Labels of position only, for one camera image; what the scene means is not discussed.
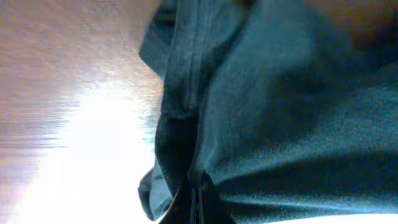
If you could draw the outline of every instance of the wooden table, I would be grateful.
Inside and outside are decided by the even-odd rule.
[[[147,223],[159,0],[0,1],[0,223]]]

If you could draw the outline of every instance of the dark teal fabric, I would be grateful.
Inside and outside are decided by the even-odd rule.
[[[164,79],[149,217],[203,171],[237,223],[398,212],[396,27],[360,51],[303,1],[167,3],[141,49]]]

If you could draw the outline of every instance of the cloth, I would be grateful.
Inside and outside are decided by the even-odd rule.
[[[140,52],[164,81],[155,154],[165,181],[140,187],[149,218],[203,172],[236,223],[397,213],[389,29],[392,41],[356,50],[301,0],[165,1]]]

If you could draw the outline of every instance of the brown wood grain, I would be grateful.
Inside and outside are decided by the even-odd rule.
[[[159,0],[0,1],[0,223],[144,223]]]

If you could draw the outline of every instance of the wooden surface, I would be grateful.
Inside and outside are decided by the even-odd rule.
[[[159,0],[0,1],[0,223],[147,223]]]

